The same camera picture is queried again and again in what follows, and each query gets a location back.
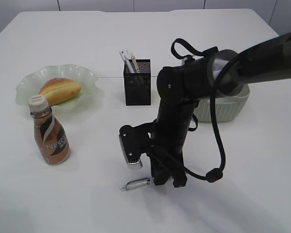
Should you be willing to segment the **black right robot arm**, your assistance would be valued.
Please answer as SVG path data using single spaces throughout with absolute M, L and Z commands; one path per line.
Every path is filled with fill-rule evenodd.
M 213 183 L 223 177 L 226 153 L 220 137 L 215 102 L 235 96 L 250 83 L 291 79 L 291 32 L 259 43 L 240 53 L 217 47 L 197 51 L 178 38 L 189 54 L 177 67 L 163 67 L 157 76 L 160 105 L 154 122 L 154 144 L 149 152 L 151 175 L 155 185 L 170 178 L 174 187 L 184 187 L 188 176 Z M 201 176 L 184 165 L 183 145 L 202 99 L 210 100 L 210 117 L 221 162 Z

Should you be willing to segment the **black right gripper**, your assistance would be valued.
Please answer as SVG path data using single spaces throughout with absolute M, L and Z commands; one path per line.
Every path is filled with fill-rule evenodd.
M 174 188 L 186 185 L 185 173 L 189 170 L 184 166 L 182 149 L 187 132 L 194 131 L 194 128 L 190 127 L 192 120 L 194 120 L 193 116 L 185 118 L 171 116 L 163 118 L 161 116 L 146 124 L 147 130 L 151 133 L 151 140 L 160 149 L 157 157 L 167 166 L 163 168 L 157 160 L 150 159 L 151 176 L 156 186 L 164 185 L 171 176 L 174 180 Z

